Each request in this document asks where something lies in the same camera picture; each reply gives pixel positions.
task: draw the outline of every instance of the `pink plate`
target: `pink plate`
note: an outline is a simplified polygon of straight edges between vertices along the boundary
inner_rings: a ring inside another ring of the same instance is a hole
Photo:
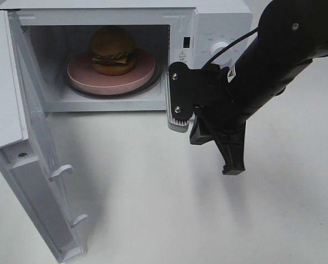
[[[145,85],[152,77],[155,60],[147,52],[136,49],[135,68],[120,76],[96,72],[88,53],[76,56],[68,65],[67,73],[73,85],[81,91],[96,95],[120,95]]]

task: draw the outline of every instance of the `bolt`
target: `bolt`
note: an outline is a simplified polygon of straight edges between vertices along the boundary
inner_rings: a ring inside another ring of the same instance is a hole
[[[24,159],[24,158],[27,158],[28,157],[28,154],[27,153],[21,153],[19,154],[19,158],[20,159]]]
[[[175,106],[174,111],[175,111],[175,113],[180,114],[181,113],[181,107],[180,106]]]
[[[293,30],[293,31],[297,31],[297,30],[299,29],[299,27],[300,27],[300,25],[299,25],[298,23],[294,23],[294,24],[292,25],[292,30]]]
[[[177,75],[177,73],[174,73],[172,78],[174,81],[176,81],[177,79],[179,79],[179,75]]]

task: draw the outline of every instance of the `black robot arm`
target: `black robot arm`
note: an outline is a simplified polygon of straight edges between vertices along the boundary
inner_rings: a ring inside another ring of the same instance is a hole
[[[325,56],[328,1],[273,0],[260,18],[258,36],[231,69],[170,65],[169,111],[176,120],[194,113],[191,144],[214,140],[225,160],[223,173],[237,175],[245,170],[246,120],[283,93],[314,58]]]

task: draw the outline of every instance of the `microwave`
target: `microwave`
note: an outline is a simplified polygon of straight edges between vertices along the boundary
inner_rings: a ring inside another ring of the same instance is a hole
[[[64,173],[47,121],[49,112],[165,111],[168,67],[201,68],[250,30],[242,0],[7,0],[0,6],[0,171],[58,262],[82,253]],[[102,97],[79,93],[69,62],[87,51],[106,25],[126,29],[155,59],[155,79],[138,93]],[[215,60],[230,67],[247,40]]]

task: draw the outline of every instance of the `microwave door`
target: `microwave door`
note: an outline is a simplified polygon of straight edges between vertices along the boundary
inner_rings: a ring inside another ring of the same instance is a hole
[[[32,60],[14,12],[0,11],[0,171],[58,262],[82,252]]]

